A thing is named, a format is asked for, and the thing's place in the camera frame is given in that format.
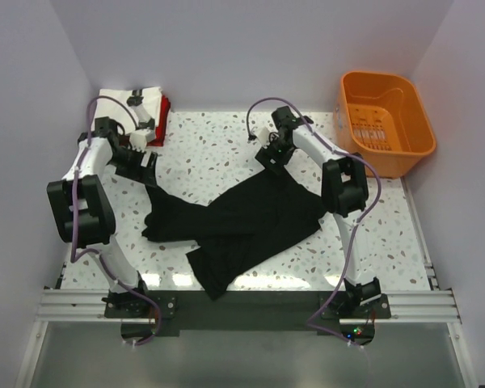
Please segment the black t shirt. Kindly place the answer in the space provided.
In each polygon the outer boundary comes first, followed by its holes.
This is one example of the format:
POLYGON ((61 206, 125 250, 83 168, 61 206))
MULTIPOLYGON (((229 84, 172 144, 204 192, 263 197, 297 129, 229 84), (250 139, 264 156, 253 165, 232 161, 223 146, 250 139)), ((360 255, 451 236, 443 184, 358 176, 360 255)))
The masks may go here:
POLYGON ((151 211, 142 236, 153 243, 194 240, 186 254, 195 278, 215 301, 237 276, 309 238, 326 209, 320 196, 288 172, 263 170, 207 206, 160 187, 146 189, 151 211))

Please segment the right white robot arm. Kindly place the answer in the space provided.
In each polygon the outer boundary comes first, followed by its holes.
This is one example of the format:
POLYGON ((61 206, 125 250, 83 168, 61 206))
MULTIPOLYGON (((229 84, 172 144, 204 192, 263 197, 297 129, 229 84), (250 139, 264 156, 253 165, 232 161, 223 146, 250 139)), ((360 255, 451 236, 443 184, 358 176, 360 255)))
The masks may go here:
POLYGON ((294 151, 301 150, 320 167, 322 203, 335 219, 344 249, 344 270, 321 311, 329 310, 341 318, 363 317, 382 295, 369 262, 367 234, 359 230, 381 195, 378 193, 372 204, 367 204, 369 185, 365 169, 369 164, 359 154, 340 149, 311 127, 311 119, 295 116, 288 106, 277 108, 272 120, 274 129, 247 130, 248 138, 261 145, 256 160, 278 174, 294 151))

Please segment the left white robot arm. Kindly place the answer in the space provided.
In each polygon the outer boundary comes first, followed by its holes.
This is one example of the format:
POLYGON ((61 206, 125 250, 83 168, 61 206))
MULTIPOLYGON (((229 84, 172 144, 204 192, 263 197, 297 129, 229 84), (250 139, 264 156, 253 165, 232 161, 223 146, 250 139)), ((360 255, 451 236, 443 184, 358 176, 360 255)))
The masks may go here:
POLYGON ((104 116, 78 139, 72 167, 47 186, 49 203, 61 239, 70 243, 70 260, 91 256, 109 285, 108 307, 138 318, 158 319, 159 308, 151 301, 140 272, 131 265, 116 240, 116 217, 101 183, 106 166, 136 183, 154 187, 157 154, 123 145, 120 124, 104 116))

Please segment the folded red t shirt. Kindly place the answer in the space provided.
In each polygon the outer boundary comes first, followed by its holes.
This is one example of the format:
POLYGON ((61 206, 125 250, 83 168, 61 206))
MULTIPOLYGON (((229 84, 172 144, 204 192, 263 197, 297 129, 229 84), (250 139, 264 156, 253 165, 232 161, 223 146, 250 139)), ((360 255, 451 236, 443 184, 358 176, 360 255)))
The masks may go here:
POLYGON ((170 111, 171 111, 171 102, 165 95, 163 95, 160 103, 160 114, 159 114, 158 124, 154 129, 155 139, 149 143, 149 146, 157 146, 157 147, 164 146, 164 141, 167 133, 168 115, 170 111))

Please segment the folded white printed t shirt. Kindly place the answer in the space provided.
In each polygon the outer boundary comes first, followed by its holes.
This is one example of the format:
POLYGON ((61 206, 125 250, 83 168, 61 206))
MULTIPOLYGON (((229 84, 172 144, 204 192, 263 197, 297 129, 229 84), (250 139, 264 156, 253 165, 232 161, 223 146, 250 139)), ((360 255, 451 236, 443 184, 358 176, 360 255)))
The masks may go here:
POLYGON ((121 125, 120 132, 130 134, 135 129, 156 130, 159 122, 162 89, 159 86, 136 90, 101 89, 94 118, 108 116, 121 125))

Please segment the orange plastic basket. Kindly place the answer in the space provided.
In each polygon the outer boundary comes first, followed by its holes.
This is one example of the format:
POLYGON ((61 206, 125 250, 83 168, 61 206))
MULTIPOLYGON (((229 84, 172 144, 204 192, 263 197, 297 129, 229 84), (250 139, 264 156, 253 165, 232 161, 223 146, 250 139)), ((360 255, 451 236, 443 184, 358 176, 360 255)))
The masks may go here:
POLYGON ((403 177, 437 147, 418 91, 396 74, 344 74, 333 123, 337 146, 360 154, 382 178, 403 177))

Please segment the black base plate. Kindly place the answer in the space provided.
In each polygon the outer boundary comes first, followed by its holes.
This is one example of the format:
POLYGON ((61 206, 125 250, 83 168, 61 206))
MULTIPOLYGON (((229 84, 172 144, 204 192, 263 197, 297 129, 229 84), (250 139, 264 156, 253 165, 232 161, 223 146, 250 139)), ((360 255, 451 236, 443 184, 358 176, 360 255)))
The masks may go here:
POLYGON ((109 293, 102 301, 105 318, 121 321, 125 340, 182 331, 306 331, 308 321, 370 340, 375 320, 392 316, 386 295, 351 307, 345 291, 335 298, 320 291, 230 291, 216 301, 204 291, 149 291, 143 299, 109 293))

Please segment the aluminium rail frame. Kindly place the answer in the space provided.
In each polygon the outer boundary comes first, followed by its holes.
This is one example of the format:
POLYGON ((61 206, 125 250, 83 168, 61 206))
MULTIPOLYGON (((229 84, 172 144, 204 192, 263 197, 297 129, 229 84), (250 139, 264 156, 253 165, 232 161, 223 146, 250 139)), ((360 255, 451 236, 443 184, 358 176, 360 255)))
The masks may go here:
MULTIPOLYGON (((443 323, 457 357, 466 386, 478 382, 462 342, 461 317, 453 292, 439 287, 429 257, 412 195, 402 179, 384 179, 372 186, 381 198, 365 221, 377 273, 390 303, 391 318, 377 323, 443 323)), ((128 257, 144 269, 151 291, 202 291, 184 258, 185 247, 168 243, 155 248, 137 233, 124 232, 128 257)), ((335 223, 326 220, 323 230, 265 264, 238 277, 230 291, 320 291, 331 295, 343 271, 343 248, 335 223)), ((115 322, 104 316, 107 294, 98 266, 86 259, 81 264, 65 262, 57 285, 42 293, 35 324, 21 364, 17 386, 29 387, 49 324, 64 322, 115 322)))

